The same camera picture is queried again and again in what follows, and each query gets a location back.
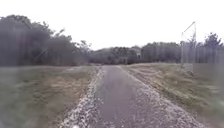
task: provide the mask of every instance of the green grass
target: green grass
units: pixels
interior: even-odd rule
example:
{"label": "green grass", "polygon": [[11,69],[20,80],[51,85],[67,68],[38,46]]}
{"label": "green grass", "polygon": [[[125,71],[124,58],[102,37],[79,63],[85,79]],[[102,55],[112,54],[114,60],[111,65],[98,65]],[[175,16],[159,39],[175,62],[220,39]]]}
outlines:
{"label": "green grass", "polygon": [[93,67],[0,68],[0,127],[53,127],[86,93]]}
{"label": "green grass", "polygon": [[214,127],[221,128],[224,120],[224,105],[220,103],[223,103],[224,96],[220,84],[217,84],[220,83],[217,82],[220,75],[216,74],[214,77],[214,71],[209,77],[209,72],[213,71],[211,65],[195,65],[193,75],[181,69],[180,64],[135,64],[125,69],[146,84],[153,86],[164,97],[185,108],[199,120],[206,119]]}

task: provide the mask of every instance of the paved path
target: paved path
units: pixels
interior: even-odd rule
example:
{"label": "paved path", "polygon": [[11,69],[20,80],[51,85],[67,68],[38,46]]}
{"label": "paved path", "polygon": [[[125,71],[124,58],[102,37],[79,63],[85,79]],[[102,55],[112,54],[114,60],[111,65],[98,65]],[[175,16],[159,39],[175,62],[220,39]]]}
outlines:
{"label": "paved path", "polygon": [[186,111],[118,66],[105,66],[85,103],[64,127],[202,128]]}

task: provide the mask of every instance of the grass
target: grass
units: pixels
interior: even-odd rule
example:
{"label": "grass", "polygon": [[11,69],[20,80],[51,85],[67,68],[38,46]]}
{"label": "grass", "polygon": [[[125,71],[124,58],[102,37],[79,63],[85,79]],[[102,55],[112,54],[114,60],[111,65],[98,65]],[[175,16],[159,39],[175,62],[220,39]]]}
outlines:
{"label": "grass", "polygon": [[223,127],[223,90],[221,82],[212,77],[214,74],[209,76],[211,66],[195,64],[194,74],[181,69],[180,64],[135,64],[124,68],[144,83],[154,87],[164,97],[185,108],[200,121],[209,122],[213,127]]}
{"label": "grass", "polygon": [[0,68],[0,127],[54,127],[87,91],[95,67]]}

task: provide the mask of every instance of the treeline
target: treeline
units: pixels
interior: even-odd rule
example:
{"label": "treeline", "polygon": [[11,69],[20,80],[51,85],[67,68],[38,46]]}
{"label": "treeline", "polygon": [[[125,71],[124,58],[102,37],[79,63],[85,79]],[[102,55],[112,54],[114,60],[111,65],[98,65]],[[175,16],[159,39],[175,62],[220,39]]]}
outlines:
{"label": "treeline", "polygon": [[43,22],[25,16],[0,19],[0,65],[78,65],[87,63],[88,45],[72,42]]}
{"label": "treeline", "polygon": [[154,42],[143,47],[114,47],[91,54],[91,62],[103,64],[132,64],[140,62],[216,63],[224,61],[224,47],[215,33],[204,42]]}
{"label": "treeline", "polygon": [[43,22],[10,15],[0,18],[0,65],[132,64],[140,62],[215,63],[224,60],[224,47],[211,33],[204,42],[154,42],[143,47],[113,47],[92,51],[82,40],[55,32]]}

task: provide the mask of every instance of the dry grass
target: dry grass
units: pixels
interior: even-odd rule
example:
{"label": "dry grass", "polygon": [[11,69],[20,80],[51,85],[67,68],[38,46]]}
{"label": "dry grass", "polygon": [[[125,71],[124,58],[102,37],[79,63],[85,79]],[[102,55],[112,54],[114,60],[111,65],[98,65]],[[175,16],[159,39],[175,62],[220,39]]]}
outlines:
{"label": "dry grass", "polygon": [[192,75],[179,64],[135,64],[124,68],[201,121],[207,119],[205,122],[209,121],[214,127],[223,127],[224,110],[220,102],[224,97],[220,95],[220,86],[209,77]]}
{"label": "dry grass", "polygon": [[45,128],[87,91],[95,67],[0,68],[0,127]]}

